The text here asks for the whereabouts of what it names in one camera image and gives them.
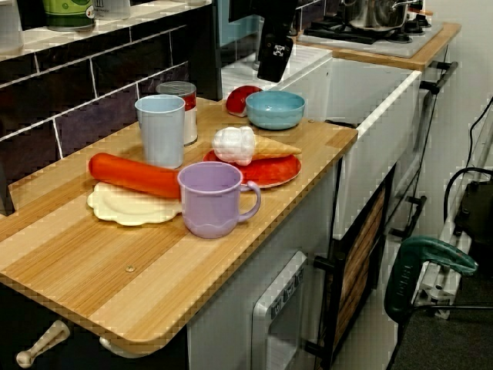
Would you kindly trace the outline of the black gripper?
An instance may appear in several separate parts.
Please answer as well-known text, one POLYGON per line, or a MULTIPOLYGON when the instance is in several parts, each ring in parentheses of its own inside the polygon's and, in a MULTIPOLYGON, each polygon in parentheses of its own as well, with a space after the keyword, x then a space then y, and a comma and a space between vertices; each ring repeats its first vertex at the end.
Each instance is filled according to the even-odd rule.
POLYGON ((257 78, 279 82, 293 49, 289 37, 297 0, 252 0, 250 9, 264 19, 260 37, 257 78))

